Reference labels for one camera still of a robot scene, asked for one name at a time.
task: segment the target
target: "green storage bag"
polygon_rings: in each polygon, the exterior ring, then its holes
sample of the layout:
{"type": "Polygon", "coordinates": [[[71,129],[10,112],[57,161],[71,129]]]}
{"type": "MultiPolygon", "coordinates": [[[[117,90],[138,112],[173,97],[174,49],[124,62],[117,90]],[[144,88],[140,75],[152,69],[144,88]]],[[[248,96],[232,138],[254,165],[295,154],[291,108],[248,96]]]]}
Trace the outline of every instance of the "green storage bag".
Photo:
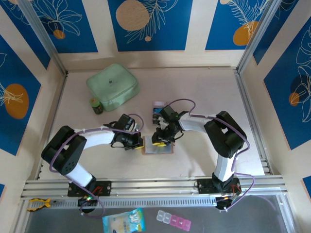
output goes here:
{"type": "Polygon", "coordinates": [[[86,81],[106,111],[112,111],[140,91],[137,78],[124,66],[112,64],[86,81]]]}

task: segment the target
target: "leaf illustration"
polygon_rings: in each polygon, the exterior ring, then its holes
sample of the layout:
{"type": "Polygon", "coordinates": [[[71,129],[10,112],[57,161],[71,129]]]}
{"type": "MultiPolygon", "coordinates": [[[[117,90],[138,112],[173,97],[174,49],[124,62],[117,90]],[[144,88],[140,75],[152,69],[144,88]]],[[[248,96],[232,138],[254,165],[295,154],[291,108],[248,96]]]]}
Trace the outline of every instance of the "leaf illustration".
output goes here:
{"type": "Polygon", "coordinates": [[[0,67],[4,64],[5,57],[6,57],[6,54],[3,52],[0,52],[0,67]]]}
{"type": "Polygon", "coordinates": [[[172,9],[178,2],[174,0],[172,4],[168,4],[171,0],[140,0],[149,13],[149,22],[147,25],[137,31],[128,31],[125,37],[130,37],[127,44],[139,37],[143,40],[145,37],[153,37],[157,30],[161,29],[161,25],[165,25],[166,19],[164,13],[172,9]]]}
{"type": "Polygon", "coordinates": [[[76,23],[82,19],[82,15],[77,14],[74,11],[65,10],[62,15],[59,17],[60,21],[76,23]]]}
{"type": "Polygon", "coordinates": [[[267,5],[270,0],[262,0],[262,3],[259,4],[259,1],[257,0],[257,3],[255,4],[253,8],[253,15],[251,21],[255,21],[261,14],[264,12],[264,10],[267,8],[267,5]]]}
{"type": "Polygon", "coordinates": [[[67,31],[67,32],[74,33],[76,35],[80,35],[80,30],[78,29],[78,27],[74,23],[63,22],[63,27],[64,27],[65,31],[67,31]]]}
{"type": "Polygon", "coordinates": [[[306,123],[311,120],[311,99],[310,96],[302,104],[302,122],[306,123]]]}
{"type": "Polygon", "coordinates": [[[228,5],[232,7],[231,11],[233,16],[239,19],[241,25],[250,22],[248,16],[251,14],[251,8],[248,4],[248,0],[231,0],[228,5]]]}
{"type": "Polygon", "coordinates": [[[2,0],[4,5],[11,11],[12,15],[24,22],[25,24],[29,25],[27,19],[25,18],[24,14],[20,10],[19,6],[17,4],[11,3],[9,0],[2,0]]]}

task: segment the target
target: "orange circle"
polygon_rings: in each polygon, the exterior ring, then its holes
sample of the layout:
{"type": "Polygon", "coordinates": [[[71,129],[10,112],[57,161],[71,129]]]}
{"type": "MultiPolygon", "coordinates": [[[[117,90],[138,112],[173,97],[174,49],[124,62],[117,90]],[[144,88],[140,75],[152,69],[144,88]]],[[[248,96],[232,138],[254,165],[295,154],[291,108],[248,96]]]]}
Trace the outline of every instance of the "orange circle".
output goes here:
{"type": "Polygon", "coordinates": [[[292,106],[297,106],[297,104],[299,104],[299,95],[296,92],[291,93],[289,101],[292,106]]]}
{"type": "Polygon", "coordinates": [[[11,84],[9,85],[5,91],[8,93],[4,93],[6,97],[9,97],[8,100],[5,101],[5,109],[8,114],[15,119],[23,119],[28,111],[29,107],[29,99],[28,93],[26,89],[20,84],[11,84]],[[14,100],[17,96],[22,95],[18,98],[18,101],[14,100]]]}
{"type": "Polygon", "coordinates": [[[145,41],[147,41],[147,42],[151,41],[151,37],[150,36],[146,36],[145,37],[145,41]]]}
{"type": "Polygon", "coordinates": [[[55,30],[55,31],[53,32],[53,35],[54,35],[57,39],[60,39],[60,40],[65,39],[65,37],[66,37],[65,33],[64,33],[63,31],[61,31],[61,30],[55,30]]]}
{"type": "Polygon", "coordinates": [[[257,25],[257,21],[251,21],[239,27],[233,35],[233,43],[238,46],[247,45],[257,25]]]}

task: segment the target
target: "beige circle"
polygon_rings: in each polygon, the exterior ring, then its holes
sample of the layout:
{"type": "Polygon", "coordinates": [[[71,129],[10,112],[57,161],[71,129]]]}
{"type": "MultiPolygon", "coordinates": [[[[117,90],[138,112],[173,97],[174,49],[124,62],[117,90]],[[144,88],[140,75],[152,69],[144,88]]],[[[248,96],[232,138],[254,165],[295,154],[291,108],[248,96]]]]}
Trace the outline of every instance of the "beige circle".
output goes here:
{"type": "Polygon", "coordinates": [[[146,36],[145,37],[145,41],[147,41],[147,42],[151,41],[151,37],[150,36],[146,36]]]}
{"type": "Polygon", "coordinates": [[[231,2],[231,0],[220,0],[220,4],[222,4],[222,5],[226,5],[229,2],[231,2]]]}
{"type": "Polygon", "coordinates": [[[142,29],[149,22],[147,8],[137,0],[124,1],[116,11],[119,25],[127,31],[142,29]]]}
{"type": "Polygon", "coordinates": [[[13,4],[17,4],[17,0],[8,0],[9,2],[13,3],[13,4]]]}

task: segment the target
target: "metal frame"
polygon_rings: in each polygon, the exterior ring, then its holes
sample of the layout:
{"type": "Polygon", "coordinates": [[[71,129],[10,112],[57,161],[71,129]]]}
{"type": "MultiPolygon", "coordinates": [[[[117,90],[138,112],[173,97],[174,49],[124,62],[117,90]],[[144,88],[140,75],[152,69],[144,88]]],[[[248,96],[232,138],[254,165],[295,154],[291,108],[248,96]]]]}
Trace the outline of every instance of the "metal frame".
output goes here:
{"type": "Polygon", "coordinates": [[[29,22],[32,30],[34,31],[35,35],[40,40],[42,46],[50,56],[50,58],[55,62],[59,71],[66,75],[66,69],[58,56],[58,52],[51,41],[47,31],[44,29],[38,15],[36,14],[34,8],[32,7],[31,3],[28,0],[17,0],[18,6],[22,13],[25,15],[25,18],[29,22]]]}
{"type": "MultiPolygon", "coordinates": [[[[256,28],[254,36],[251,38],[250,43],[246,47],[246,50],[238,64],[238,67],[235,71],[236,81],[240,90],[240,94],[243,100],[243,104],[247,113],[248,120],[250,122],[251,130],[255,138],[256,146],[261,155],[261,162],[265,169],[265,173],[272,174],[270,170],[269,163],[267,162],[265,145],[260,133],[256,117],[254,115],[254,110],[252,108],[251,102],[248,98],[247,89],[245,83],[241,76],[241,72],[247,65],[247,62],[252,57],[252,54],[261,40],[266,28],[268,27],[275,11],[277,10],[279,4],[282,0],[272,0],[269,3],[269,6],[264,13],[259,26],[256,28]]],[[[66,74],[66,70],[58,56],[57,50],[51,39],[49,38],[47,32],[44,30],[43,25],[40,23],[40,19],[36,15],[31,4],[27,0],[18,0],[21,11],[25,15],[26,19],[29,21],[32,29],[36,33],[40,42],[50,55],[50,57],[55,61],[56,65],[63,74],[66,74]]],[[[217,67],[218,69],[232,68],[232,67],[217,67]]],[[[56,116],[59,102],[61,100],[64,87],[66,84],[66,78],[61,87],[61,93],[57,101],[57,106],[55,113],[52,117],[52,123],[49,130],[49,136],[52,131],[53,122],[56,116]]],[[[39,173],[41,169],[40,161],[36,177],[39,179],[39,173]]],[[[169,201],[168,203],[175,204],[175,200],[182,200],[183,205],[191,204],[202,204],[199,203],[200,200],[211,200],[211,202],[203,203],[202,205],[208,206],[214,200],[213,198],[220,196],[217,195],[199,195],[198,190],[195,187],[194,183],[198,178],[206,177],[190,177],[190,178],[176,178],[176,179],[131,179],[131,180],[110,180],[112,181],[111,186],[111,196],[110,197],[101,197],[105,201],[105,204],[108,208],[117,208],[117,207],[127,207],[135,206],[136,201],[139,200],[149,200],[146,202],[146,205],[159,206],[163,204],[161,200],[169,201]]],[[[248,177],[239,177],[241,182],[241,188],[245,191],[250,184],[252,179],[248,177]]],[[[290,205],[287,198],[287,189],[283,181],[282,176],[269,175],[269,176],[256,176],[256,183],[254,187],[250,190],[249,195],[276,195],[279,206],[282,212],[283,219],[286,224],[287,231],[298,232],[299,229],[293,221],[293,214],[290,209],[290,205]]],[[[57,198],[64,199],[65,202],[70,203],[67,206],[52,206],[52,208],[76,208],[75,204],[78,198],[69,198],[67,196],[68,191],[68,181],[67,180],[36,180],[36,181],[27,181],[24,187],[24,190],[21,195],[21,201],[18,205],[18,212],[16,215],[16,220],[12,225],[10,232],[23,233],[26,229],[27,221],[29,218],[29,212],[27,212],[28,206],[30,206],[29,199],[32,198],[57,198]]]]}
{"type": "MultiPolygon", "coordinates": [[[[66,73],[66,76],[64,77],[63,82],[62,82],[62,85],[61,85],[61,87],[60,87],[61,90],[60,90],[59,96],[58,96],[58,98],[57,98],[57,102],[56,102],[56,106],[55,106],[55,111],[54,111],[54,113],[53,113],[53,115],[52,115],[51,125],[50,125],[50,127],[49,127],[49,131],[48,131],[48,134],[47,134],[47,138],[46,138],[44,147],[48,144],[49,139],[50,139],[50,136],[51,136],[51,133],[52,133],[54,121],[55,121],[55,118],[56,118],[56,114],[57,114],[57,112],[58,112],[58,107],[59,107],[60,101],[61,101],[62,96],[63,96],[63,93],[64,93],[64,89],[65,89],[65,86],[66,86],[67,76],[68,76],[68,73],[66,73]]],[[[43,163],[43,160],[42,160],[42,158],[40,157],[40,160],[39,160],[39,162],[38,162],[38,166],[37,166],[37,169],[36,169],[36,172],[35,172],[35,180],[40,179],[40,172],[41,172],[41,168],[43,167],[42,163],[43,163]]]]}
{"type": "MultiPolygon", "coordinates": [[[[112,179],[111,196],[101,197],[107,208],[124,207],[180,207],[180,206],[214,206],[217,195],[199,195],[195,187],[197,179],[207,177],[175,179],[112,179]]],[[[239,177],[243,191],[248,189],[252,179],[239,177]]],[[[75,209],[78,198],[69,198],[67,180],[27,181],[19,204],[15,225],[11,232],[23,233],[26,229],[29,212],[34,207],[29,203],[32,198],[53,198],[64,202],[54,204],[50,209],[75,209]]],[[[256,183],[249,195],[276,195],[282,217],[288,232],[297,232],[292,212],[287,200],[287,189],[282,176],[256,176],[256,183]]]]}
{"type": "Polygon", "coordinates": [[[265,33],[267,27],[269,26],[276,10],[282,3],[282,0],[270,0],[268,7],[266,8],[265,12],[263,13],[258,26],[256,27],[253,36],[248,42],[246,49],[243,53],[243,56],[237,66],[237,71],[239,74],[243,72],[245,69],[249,59],[253,56],[253,52],[255,51],[258,43],[260,42],[263,34],[265,33]]]}

